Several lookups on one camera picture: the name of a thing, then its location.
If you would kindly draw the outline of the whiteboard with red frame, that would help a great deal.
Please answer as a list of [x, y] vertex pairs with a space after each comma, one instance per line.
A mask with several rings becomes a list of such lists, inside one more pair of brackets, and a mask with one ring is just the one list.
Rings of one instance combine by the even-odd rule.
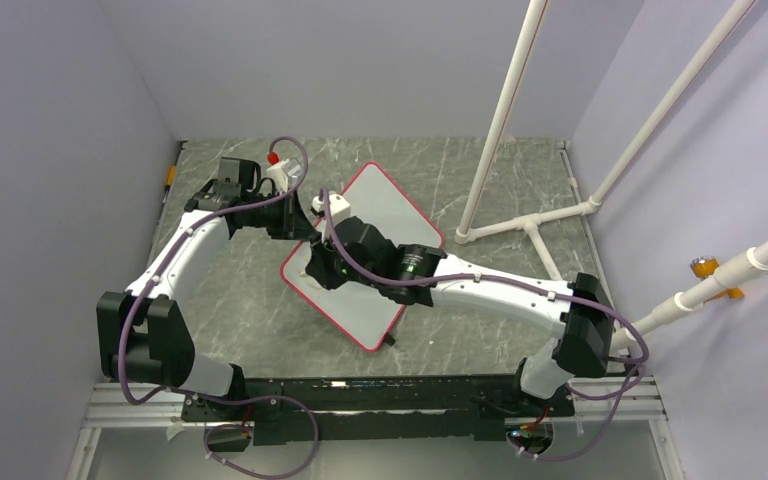
[[[364, 164], [341, 195], [353, 215], [374, 225], [397, 245], [444, 246], [442, 232], [375, 162]], [[378, 350], [405, 307], [355, 282], [326, 290], [305, 272], [309, 260], [309, 244], [302, 242], [282, 263], [281, 278], [361, 349]]]

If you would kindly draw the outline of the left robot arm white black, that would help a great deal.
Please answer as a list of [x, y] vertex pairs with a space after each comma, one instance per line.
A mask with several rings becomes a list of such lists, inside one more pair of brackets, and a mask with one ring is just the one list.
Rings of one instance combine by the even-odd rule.
[[224, 420], [247, 406], [241, 367], [196, 350], [182, 304], [200, 284], [219, 250], [243, 228], [275, 240], [301, 241], [313, 233], [296, 193], [305, 160], [269, 153], [268, 168], [224, 157], [215, 178], [185, 203], [169, 242], [122, 292], [106, 292], [96, 306], [102, 372], [123, 384], [149, 383], [208, 397]]

